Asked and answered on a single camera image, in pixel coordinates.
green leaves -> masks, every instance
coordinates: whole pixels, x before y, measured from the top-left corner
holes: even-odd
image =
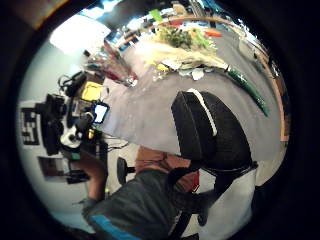
[[[166,42],[176,48],[191,47],[191,36],[187,31],[175,27],[159,27],[157,31],[160,41]]]

